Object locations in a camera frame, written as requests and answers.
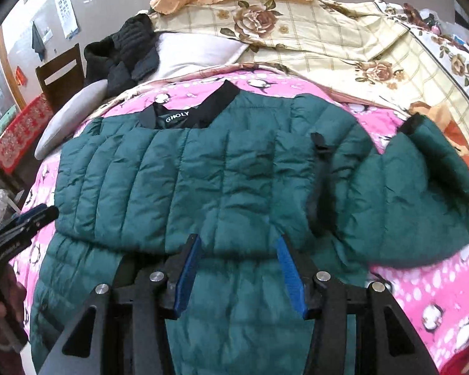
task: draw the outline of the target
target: calendar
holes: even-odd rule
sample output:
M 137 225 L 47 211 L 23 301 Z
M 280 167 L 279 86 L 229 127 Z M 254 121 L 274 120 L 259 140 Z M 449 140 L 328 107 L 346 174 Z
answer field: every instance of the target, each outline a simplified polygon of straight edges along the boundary
M 73 36 L 78 34 L 78 24 L 76 23 L 71 0 L 55 0 L 55 8 L 58 10 L 58 16 L 61 20 L 64 37 L 71 39 Z

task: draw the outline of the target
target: grey cushion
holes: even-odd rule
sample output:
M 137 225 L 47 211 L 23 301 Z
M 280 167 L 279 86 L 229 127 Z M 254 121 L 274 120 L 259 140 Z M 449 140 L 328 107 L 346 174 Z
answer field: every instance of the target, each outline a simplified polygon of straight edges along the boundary
M 70 136 L 96 108 L 101 105 L 108 81 L 100 80 L 84 87 L 58 111 L 50 120 L 35 150 L 35 158 L 44 159 L 66 137 Z

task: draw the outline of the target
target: white pillow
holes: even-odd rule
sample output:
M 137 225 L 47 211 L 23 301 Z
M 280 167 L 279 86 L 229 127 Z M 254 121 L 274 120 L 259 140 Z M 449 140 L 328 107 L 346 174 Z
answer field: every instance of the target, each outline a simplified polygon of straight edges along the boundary
M 164 32 L 158 41 L 158 69 L 146 81 L 184 76 L 212 66 L 235 63 L 247 44 L 220 36 Z
M 35 150 L 35 158 L 44 159 L 70 136 L 106 96 L 108 81 L 100 80 L 81 89 L 53 116 Z

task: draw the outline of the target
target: red patterned cloth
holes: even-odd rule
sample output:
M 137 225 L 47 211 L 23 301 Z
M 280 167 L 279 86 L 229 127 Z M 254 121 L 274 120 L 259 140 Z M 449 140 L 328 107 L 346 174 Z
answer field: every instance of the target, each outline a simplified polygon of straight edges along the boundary
M 42 93 L 21 111 L 0 136 L 0 167 L 11 174 L 54 113 Z

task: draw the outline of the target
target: pink bed sheet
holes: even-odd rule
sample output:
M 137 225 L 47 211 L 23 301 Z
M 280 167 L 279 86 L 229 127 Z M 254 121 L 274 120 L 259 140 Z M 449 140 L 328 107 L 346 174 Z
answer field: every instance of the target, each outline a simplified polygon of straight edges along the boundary
M 389 109 L 363 104 L 338 104 L 308 81 L 264 70 L 240 70 L 219 77 L 171 83 L 116 105 L 104 116 L 141 111 L 153 102 L 162 103 L 168 109 L 185 110 L 204 101 L 224 80 L 230 80 L 243 90 L 268 96 L 294 97 L 301 93 L 311 93 L 343 107 L 368 131 L 380 152 L 384 151 L 390 138 L 396 134 L 396 128 L 405 119 L 403 115 Z M 85 124 L 81 125 L 76 134 L 80 134 L 84 127 Z M 23 211 L 41 203 L 54 203 L 59 159 L 60 152 L 57 152 L 42 163 Z M 25 302 L 27 331 L 39 268 L 54 232 L 54 224 L 45 227 L 33 239 L 31 247 L 13 261 L 19 280 L 28 290 Z M 371 267 L 371 271 L 391 283 L 393 295 L 421 336 L 438 368 L 466 346 L 469 339 L 469 246 L 452 258 L 430 267 L 408 270 Z

